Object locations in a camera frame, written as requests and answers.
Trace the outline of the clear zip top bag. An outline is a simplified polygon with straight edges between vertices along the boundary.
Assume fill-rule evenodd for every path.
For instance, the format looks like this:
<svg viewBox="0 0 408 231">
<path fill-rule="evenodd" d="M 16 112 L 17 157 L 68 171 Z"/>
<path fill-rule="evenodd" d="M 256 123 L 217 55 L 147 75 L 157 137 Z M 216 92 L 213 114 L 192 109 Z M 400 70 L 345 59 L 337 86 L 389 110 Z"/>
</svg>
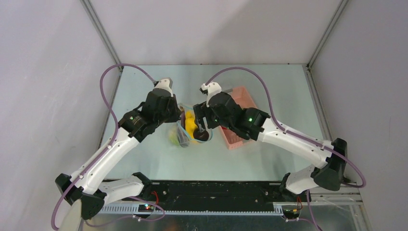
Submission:
<svg viewBox="0 0 408 231">
<path fill-rule="evenodd" d="M 181 110 L 180 120 L 168 128 L 168 138 L 173 145 L 187 148 L 212 139 L 211 129 L 200 131 L 195 124 L 195 114 L 191 106 L 179 103 L 178 108 Z"/>
</svg>

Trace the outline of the green cabbage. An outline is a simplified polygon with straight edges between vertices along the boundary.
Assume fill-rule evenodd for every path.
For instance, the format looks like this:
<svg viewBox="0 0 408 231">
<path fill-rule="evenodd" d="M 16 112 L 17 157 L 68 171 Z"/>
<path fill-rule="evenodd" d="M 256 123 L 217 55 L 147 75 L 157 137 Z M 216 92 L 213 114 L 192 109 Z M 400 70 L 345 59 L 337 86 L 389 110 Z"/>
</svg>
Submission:
<svg viewBox="0 0 408 231">
<path fill-rule="evenodd" d="M 178 132 L 176 128 L 172 128 L 168 131 L 168 138 L 172 145 L 180 146 Z"/>
</svg>

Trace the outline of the dark purple eggplant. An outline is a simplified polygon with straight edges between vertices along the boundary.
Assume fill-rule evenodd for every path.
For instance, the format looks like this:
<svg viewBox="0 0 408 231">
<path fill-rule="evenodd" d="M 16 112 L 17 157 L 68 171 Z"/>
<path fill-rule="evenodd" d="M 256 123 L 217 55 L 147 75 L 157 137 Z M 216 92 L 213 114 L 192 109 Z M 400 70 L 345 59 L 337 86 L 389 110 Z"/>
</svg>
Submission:
<svg viewBox="0 0 408 231">
<path fill-rule="evenodd" d="M 183 148 L 186 148 L 189 146 L 190 141 L 188 138 L 188 135 L 186 135 L 186 130 L 185 130 L 185 112 L 181 112 L 180 116 L 180 121 L 178 121 L 178 127 L 177 127 L 177 139 L 179 142 L 179 145 Z"/>
</svg>

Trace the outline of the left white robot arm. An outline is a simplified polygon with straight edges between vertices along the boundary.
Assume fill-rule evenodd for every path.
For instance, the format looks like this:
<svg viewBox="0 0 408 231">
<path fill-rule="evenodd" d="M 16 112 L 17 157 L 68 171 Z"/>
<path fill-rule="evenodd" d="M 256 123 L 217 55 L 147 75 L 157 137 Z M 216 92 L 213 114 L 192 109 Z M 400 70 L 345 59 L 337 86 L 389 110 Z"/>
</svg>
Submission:
<svg viewBox="0 0 408 231">
<path fill-rule="evenodd" d="M 172 89 L 155 87 L 144 102 L 124 114 L 114 135 L 79 170 L 57 177 L 55 182 L 64 199 L 70 205 L 81 202 L 80 217 L 84 220 L 94 217 L 111 202 L 131 196 L 149 199 L 151 181 L 140 172 L 127 179 L 103 180 L 128 152 L 163 123 L 177 122 L 180 114 Z"/>
</svg>

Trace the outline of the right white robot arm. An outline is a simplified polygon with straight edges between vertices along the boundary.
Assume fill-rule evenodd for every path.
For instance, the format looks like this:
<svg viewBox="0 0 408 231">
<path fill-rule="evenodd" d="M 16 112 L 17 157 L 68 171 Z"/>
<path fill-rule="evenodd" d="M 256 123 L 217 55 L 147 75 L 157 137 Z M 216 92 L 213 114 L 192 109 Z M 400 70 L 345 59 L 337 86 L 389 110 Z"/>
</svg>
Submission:
<svg viewBox="0 0 408 231">
<path fill-rule="evenodd" d="M 285 201 L 292 201 L 304 191 L 316 187 L 340 190 L 347 146 L 344 140 L 304 140 L 299 134 L 281 130 L 268 113 L 254 107 L 240 107 L 225 92 L 217 93 L 208 102 L 194 105 L 193 110 L 200 130 L 224 127 L 244 140 L 270 143 L 309 161 L 310 166 L 285 174 L 280 185 L 280 196 Z"/>
</svg>

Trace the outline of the dark round fruit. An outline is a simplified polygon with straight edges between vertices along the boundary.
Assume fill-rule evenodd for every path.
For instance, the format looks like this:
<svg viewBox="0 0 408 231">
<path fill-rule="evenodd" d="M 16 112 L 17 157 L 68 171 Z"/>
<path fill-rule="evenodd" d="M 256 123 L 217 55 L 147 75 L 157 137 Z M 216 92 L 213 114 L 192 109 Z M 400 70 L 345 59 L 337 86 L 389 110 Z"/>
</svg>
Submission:
<svg viewBox="0 0 408 231">
<path fill-rule="evenodd" d="M 207 142 L 210 138 L 210 135 L 208 133 L 207 130 L 204 131 L 200 131 L 199 129 L 196 129 L 193 132 L 193 138 L 199 142 L 199 143 L 203 143 L 203 142 Z"/>
</svg>

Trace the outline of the yellow bell pepper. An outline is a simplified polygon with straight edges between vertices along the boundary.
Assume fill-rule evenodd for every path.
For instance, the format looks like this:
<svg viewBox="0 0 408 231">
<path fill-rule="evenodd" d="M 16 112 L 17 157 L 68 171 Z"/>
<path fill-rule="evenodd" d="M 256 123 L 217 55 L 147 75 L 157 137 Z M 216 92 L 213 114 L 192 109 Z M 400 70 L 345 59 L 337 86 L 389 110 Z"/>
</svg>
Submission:
<svg viewBox="0 0 408 231">
<path fill-rule="evenodd" d="M 193 139 L 193 132 L 197 129 L 195 124 L 195 115 L 193 111 L 187 111 L 185 113 L 185 130 L 188 135 Z"/>
</svg>

